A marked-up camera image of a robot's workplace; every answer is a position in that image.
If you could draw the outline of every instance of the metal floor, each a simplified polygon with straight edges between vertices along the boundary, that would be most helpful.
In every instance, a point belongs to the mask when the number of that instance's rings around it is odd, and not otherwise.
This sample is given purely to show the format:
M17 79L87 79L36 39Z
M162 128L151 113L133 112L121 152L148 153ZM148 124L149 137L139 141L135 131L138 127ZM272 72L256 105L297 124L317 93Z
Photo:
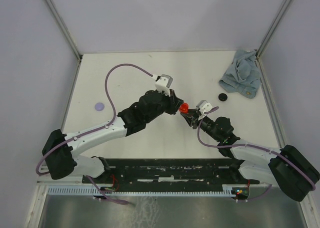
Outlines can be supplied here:
M252 197L265 188L252 187ZM99 202L92 197L48 195L41 228L304 228L301 206L273 188L248 203L222 197L121 197L129 205Z

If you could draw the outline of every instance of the white table surface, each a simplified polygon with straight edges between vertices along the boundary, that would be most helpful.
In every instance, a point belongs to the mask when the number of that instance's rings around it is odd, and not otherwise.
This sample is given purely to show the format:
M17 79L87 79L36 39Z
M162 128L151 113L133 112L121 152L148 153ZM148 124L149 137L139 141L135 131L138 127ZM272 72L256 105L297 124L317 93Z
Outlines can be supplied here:
M235 51L85 54L63 132L82 130L109 120L112 109L105 94L105 76L117 64L132 63L152 74L173 77L171 88L189 103L190 108L200 100L219 106L209 117L213 120L220 116L230 118L235 135L252 143L277 147L261 89L254 99L239 93L227 93L225 102L218 99L218 95L225 92L218 80L231 64L234 54ZM120 112L138 101L146 91L154 90L155 82L135 68L120 67L111 74L108 88L117 112ZM97 102L104 103L104 110L95 110ZM205 133L201 137L205 143L217 144ZM83 155L105 158L223 157L217 149L202 146L196 130L188 127L179 113L163 114L147 124L143 131L101 144Z

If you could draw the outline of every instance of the metal frame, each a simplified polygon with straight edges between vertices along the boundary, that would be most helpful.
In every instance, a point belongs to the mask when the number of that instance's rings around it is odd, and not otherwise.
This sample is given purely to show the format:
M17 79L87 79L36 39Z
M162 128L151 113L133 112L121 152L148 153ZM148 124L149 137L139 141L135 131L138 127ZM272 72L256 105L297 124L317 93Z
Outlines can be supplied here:
M277 138L278 144L280 147L284 147L286 144L286 136L281 126L281 122L279 120L279 115L274 103L274 99L271 94L270 87L268 85L268 81L265 76L264 68L262 61L259 57L257 57L257 66L260 68L262 73L261 81L262 81L262 92L265 98L265 102L267 104L267 108L270 114L271 122L274 128L275 136ZM310 228L320 228L320 216L317 210L317 206L315 205L314 198L311 193L309 193L302 202L300 202L303 215L305 221Z
M71 34L70 34L67 26L65 25L63 19L59 15L53 0L44 0L44 2L47 5L47 7L49 8L49 11L51 12L54 20L56 21L57 26L61 30L66 41L69 43L74 55L76 56L76 58L78 60L80 60L81 54L80 54L79 50L77 49L77 45L76 45L75 41L73 40L73 38L71 37Z
M65 121L66 121L66 116L67 116L67 113L69 110L70 100L71 100L71 97L72 97L72 94L74 91L74 87L75 87L75 83L77 80L82 56L81 56L80 52L78 51L77 46L75 44L75 41L71 37L71 34L68 31L64 21L62 20L61 16L58 14L57 9L53 3L53 0L44 0L44 1L45 1L46 5L48 6L52 16L54 17L58 27L60 28L63 36L66 38L71 49L73 50L74 55L78 58L77 72L76 72L76 75L74 78L74 83L73 83L72 90L70 93L70 99L68 101L68 105L67 105L65 116L63 119L63 123L62 123L62 129L63 129L63 127L65 125ZM271 122L272 122L272 125L274 128L274 131L275 131L277 142L280 147L285 146L286 136L285 136L284 130L281 126L279 115L277 113L276 106L275 106L275 103L274 103L274 100L273 100L273 97L272 97L272 94L270 91L270 87L268 85L268 81L265 76L264 68L263 68L263 65L261 62L261 56L263 55L264 51L266 50L266 48L267 48L269 42L271 41L276 29L278 28L281 20L283 19L284 15L286 14L286 12L289 9L292 2L293 2L293 0L283 0L282 4L277 12L275 19L273 20L268 32L264 36L262 43L256 53L256 56L257 56L256 64L260 68L261 73L262 73L261 89L262 89L262 92L263 92L263 95L264 95L264 98L266 101L266 105L267 105L269 115L271 118ZM30 206L30 211L28 212L25 227L34 228L34 227L38 226L39 221L40 221L40 217L42 214L42 210L44 207L46 195L48 193L49 188L54 187L53 185L55 187L57 187L57 185L60 187L63 187L66 185L72 185L73 187L77 187L77 188L83 187L85 190L87 190L89 187L91 187L91 185L89 186L88 184L82 184L82 176L80 176L80 175L71 175L71 176L68 176L68 177L61 179L61 180L52 180L50 178L50 176L48 176L48 175L40 177L37 182L34 197L32 199L32 203ZM320 217L319 217L319 213L316 209L316 205L315 205L312 194L309 193L300 204L301 204L302 211L303 211L303 214L304 214L304 217L305 217L305 220L307 222L308 227L320 228Z
M256 52L257 58L261 57L264 51L266 50L271 38L273 37L277 27L279 26L281 20L283 19L284 15L286 14L287 10L290 7L290 4L293 0L283 0L281 3L281 6L276 14L275 19L273 20L271 26L269 27L269 30L267 31L266 35L264 36L262 43L260 47L258 48Z

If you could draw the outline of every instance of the red wire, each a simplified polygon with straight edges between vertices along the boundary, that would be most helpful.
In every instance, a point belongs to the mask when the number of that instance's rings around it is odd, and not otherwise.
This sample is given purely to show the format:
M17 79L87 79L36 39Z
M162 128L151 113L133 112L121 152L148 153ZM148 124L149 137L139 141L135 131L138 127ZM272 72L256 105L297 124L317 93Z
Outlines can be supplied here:
M249 188L250 186L250 180L248 180L248 184L245 186L245 188Z
M117 179L115 179L115 180L116 180L116 182L117 182L117 187L116 187L116 189L115 189L115 192L117 192L118 189L119 189L119 187L120 187L120 185L119 185L119 181L118 181Z
M119 189L120 185L119 185L119 181L116 179L115 175L112 174L111 177L113 178L113 181L112 181L112 188L115 187L115 182L117 182L117 187L115 189L115 192Z

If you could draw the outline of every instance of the red object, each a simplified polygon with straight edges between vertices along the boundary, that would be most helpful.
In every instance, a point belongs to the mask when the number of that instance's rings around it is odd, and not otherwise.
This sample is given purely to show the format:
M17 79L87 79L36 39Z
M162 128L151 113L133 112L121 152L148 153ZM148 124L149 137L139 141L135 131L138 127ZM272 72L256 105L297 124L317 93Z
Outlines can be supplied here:
M189 110L189 104L187 104L187 103L181 104L181 106L180 106L180 108L179 108L179 111L180 111L181 113L187 113L188 110Z
M117 192L118 189L119 189L119 186L120 186L120 185L119 185L119 181L116 179L116 177L115 177L114 174L112 174L111 177L112 177L112 179L113 179L113 181L112 181L112 188L115 187L115 182L117 183L117 187L116 187L116 189L115 189L115 192Z

